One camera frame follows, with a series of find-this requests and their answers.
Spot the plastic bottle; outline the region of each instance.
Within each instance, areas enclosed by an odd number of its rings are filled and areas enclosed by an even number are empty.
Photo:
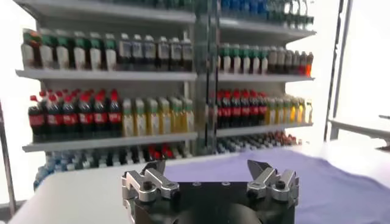
[[[122,108],[118,102],[118,94],[116,92],[111,93],[108,120],[110,121],[111,135],[114,137],[122,136]]]
[[[147,134],[145,105],[140,98],[135,99],[134,124],[135,124],[135,136],[145,136]]]
[[[66,96],[62,107],[65,136],[73,139],[79,136],[79,119],[74,107],[72,97]]]
[[[118,70],[118,51],[116,48],[115,36],[112,33],[105,34],[105,57],[107,62],[107,70]]]
[[[169,44],[166,37],[160,37],[157,47],[157,69],[168,71],[169,69]]]
[[[54,33],[49,29],[40,29],[42,35],[42,45],[40,46],[40,55],[43,69],[58,68],[56,39]]]
[[[84,138],[90,138],[93,135],[93,118],[93,107],[90,103],[90,97],[88,94],[83,94],[79,102],[79,121]]]
[[[48,132],[51,139],[61,139],[63,128],[62,108],[54,95],[49,96],[49,102],[46,106],[48,113]]]
[[[36,96],[30,96],[31,106],[29,107],[29,121],[32,129],[33,142],[40,142],[45,139],[45,119],[41,105]]]
[[[160,134],[166,135],[170,134],[172,131],[171,128],[171,114],[169,112],[169,102],[165,98],[158,99],[158,111],[160,118]]]

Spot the white shelf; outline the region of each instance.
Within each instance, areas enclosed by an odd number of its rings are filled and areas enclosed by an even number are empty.
[[[226,128],[217,130],[217,138],[229,137],[229,136],[240,136],[240,135],[252,135],[266,133],[269,131],[280,131],[285,128],[297,128],[297,127],[309,127],[313,124],[308,123],[294,123],[294,124],[279,124],[279,125],[264,125],[264,126],[253,126],[243,128]]]
[[[16,70],[19,77],[37,80],[120,80],[120,81],[195,81],[191,72]]]
[[[139,136],[128,138],[105,138],[105,139],[89,139],[77,141],[61,141],[49,143],[31,143],[23,146],[25,152],[39,151],[62,151],[62,150],[78,150],[78,149],[95,149],[104,147],[119,147],[127,145],[143,145],[153,143],[189,141],[197,138],[196,132],[178,133],[170,135],[156,136]]]
[[[239,75],[239,74],[219,74],[219,82],[299,82],[312,81],[314,78],[303,75]]]

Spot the cola bottle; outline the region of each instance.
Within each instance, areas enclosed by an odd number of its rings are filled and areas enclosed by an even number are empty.
[[[241,126],[250,125],[249,93],[247,90],[241,92]]]
[[[63,124],[65,136],[68,139],[74,139],[79,136],[79,118],[71,96],[65,97],[65,103],[62,106]]]
[[[108,109],[108,119],[110,120],[112,136],[122,136],[122,108],[118,102],[118,94],[116,92],[111,93],[110,108]]]
[[[239,97],[239,91],[235,90],[233,92],[233,97],[231,99],[232,106],[232,117],[230,120],[230,125],[232,127],[241,126],[241,99]]]
[[[57,101],[55,95],[49,96],[49,102],[46,105],[48,113],[48,132],[50,133],[49,139],[58,140],[62,136],[63,116],[62,108]]]
[[[258,114],[259,114],[258,107],[259,106],[258,106],[257,93],[253,90],[250,92],[249,106],[250,106],[250,119],[249,119],[250,124],[249,125],[256,126],[259,124],[259,121],[258,121]]]
[[[79,121],[80,130],[84,138],[90,138],[93,135],[93,108],[88,94],[83,94],[79,102]]]
[[[33,142],[41,142],[45,139],[44,112],[36,96],[30,96],[29,120],[32,129]]]

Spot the bottle label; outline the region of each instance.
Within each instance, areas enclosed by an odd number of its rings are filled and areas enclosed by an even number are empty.
[[[65,125],[75,125],[77,124],[77,114],[64,114],[63,123]]]
[[[63,116],[60,114],[49,114],[48,115],[48,124],[49,125],[62,125],[63,124]]]
[[[69,52],[66,47],[57,47],[57,57],[60,69],[69,68]]]
[[[132,116],[123,116],[123,130],[126,137],[134,136],[134,125]]]
[[[113,49],[107,49],[105,51],[105,57],[107,59],[107,70],[116,70],[116,52]]]
[[[158,58],[169,59],[169,46],[166,43],[160,43],[158,45]]]
[[[93,122],[93,114],[79,114],[79,119],[81,124],[92,124]]]
[[[34,50],[32,46],[28,44],[22,45],[23,65],[33,68],[34,67]]]
[[[246,57],[244,58],[243,73],[245,74],[249,73],[249,68],[250,68],[250,58]]]
[[[42,45],[40,47],[42,66],[44,68],[53,68],[53,48]]]
[[[253,73],[257,74],[258,73],[258,69],[260,68],[260,59],[254,58],[253,62],[254,62],[253,68],[252,68],[253,69]]]
[[[42,126],[44,124],[44,116],[43,114],[40,115],[30,115],[29,116],[30,120],[30,126],[35,127],[35,126]]]
[[[102,54],[99,49],[91,49],[91,67],[92,70],[100,70],[102,68]]]
[[[133,42],[133,57],[134,58],[142,58],[142,45],[140,42]]]
[[[80,47],[76,47],[74,49],[74,60],[76,62],[76,69],[77,70],[85,69],[85,67],[86,67],[86,64],[85,64],[85,50],[80,48]]]
[[[233,72],[234,72],[234,73],[238,73],[240,67],[241,67],[241,58],[240,58],[240,57],[235,57],[235,58],[234,58],[234,68],[233,68]]]
[[[145,43],[145,58],[155,58],[156,57],[156,45],[154,43]]]
[[[111,123],[120,123],[122,121],[121,113],[109,113],[108,119]]]
[[[108,121],[107,113],[94,113],[93,119],[97,124],[104,124]]]

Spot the red label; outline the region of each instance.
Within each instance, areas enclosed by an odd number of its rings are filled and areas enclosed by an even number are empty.
[[[233,108],[233,116],[241,116],[241,108]]]
[[[79,114],[81,124],[92,124],[93,114]]]
[[[48,115],[48,124],[49,125],[62,125],[63,124],[63,116],[60,114]]]
[[[77,114],[64,114],[63,123],[65,125],[77,124]]]
[[[258,115],[258,107],[251,107],[250,114],[251,115]]]
[[[109,113],[108,118],[111,123],[120,123],[122,121],[121,113]]]
[[[107,113],[94,113],[93,119],[94,119],[95,123],[103,124],[103,123],[107,123],[108,116],[107,116]]]
[[[30,126],[42,126],[44,124],[44,116],[41,115],[30,115]]]

